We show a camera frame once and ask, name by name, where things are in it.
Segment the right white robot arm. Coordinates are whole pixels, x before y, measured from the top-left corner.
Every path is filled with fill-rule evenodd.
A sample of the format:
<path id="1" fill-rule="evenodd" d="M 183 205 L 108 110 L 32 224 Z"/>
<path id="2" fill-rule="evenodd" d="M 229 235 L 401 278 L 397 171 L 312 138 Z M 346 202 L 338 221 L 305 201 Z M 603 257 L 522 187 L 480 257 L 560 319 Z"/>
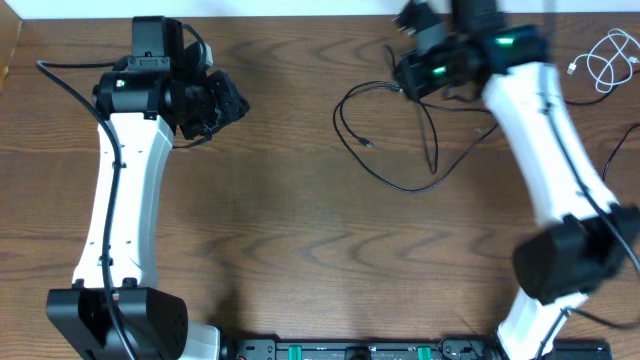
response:
<path id="1" fill-rule="evenodd" d="M 502 129 L 540 232 L 514 251 L 519 290 L 491 356 L 540 359 L 589 295 L 635 260 L 639 211 L 620 205 L 591 163 L 545 34 L 532 24 L 509 25 L 493 1 L 455 1 L 451 8 L 445 24 L 424 1 L 405 5 L 395 21 L 415 47 L 393 75 L 413 101 L 474 84 Z"/>

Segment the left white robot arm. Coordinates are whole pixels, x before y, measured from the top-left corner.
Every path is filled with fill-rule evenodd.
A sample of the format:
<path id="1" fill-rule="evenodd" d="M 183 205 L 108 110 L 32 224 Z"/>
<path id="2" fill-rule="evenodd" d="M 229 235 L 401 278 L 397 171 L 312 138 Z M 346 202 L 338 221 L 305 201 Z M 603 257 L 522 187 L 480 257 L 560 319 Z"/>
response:
<path id="1" fill-rule="evenodd" d="M 100 160 L 89 231 L 71 284 L 48 293 L 50 322 L 84 359 L 218 359 L 216 327 L 189 318 L 158 287 L 156 229 L 174 138 L 202 145 L 250 109 L 213 67 L 193 28 L 164 16 L 132 21 L 132 52 L 102 65 L 85 108 L 97 120 Z"/>

